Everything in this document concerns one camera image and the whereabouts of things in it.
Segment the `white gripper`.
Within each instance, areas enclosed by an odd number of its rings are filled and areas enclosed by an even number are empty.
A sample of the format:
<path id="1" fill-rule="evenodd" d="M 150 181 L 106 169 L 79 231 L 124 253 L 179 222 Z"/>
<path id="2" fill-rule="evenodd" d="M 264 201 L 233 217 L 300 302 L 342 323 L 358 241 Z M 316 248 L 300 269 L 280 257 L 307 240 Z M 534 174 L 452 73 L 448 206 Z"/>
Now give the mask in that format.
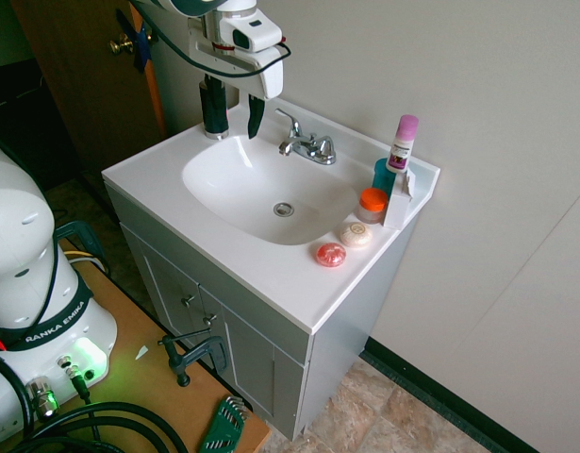
<path id="1" fill-rule="evenodd" d="M 189 29 L 189 57 L 206 73 L 206 125 L 225 124 L 225 82 L 249 93 L 247 133 L 250 140 L 257 136 L 264 100 L 283 91 L 284 69 L 277 47 L 281 41 L 281 29 L 267 17 L 222 17 L 213 38 L 200 26 Z"/>

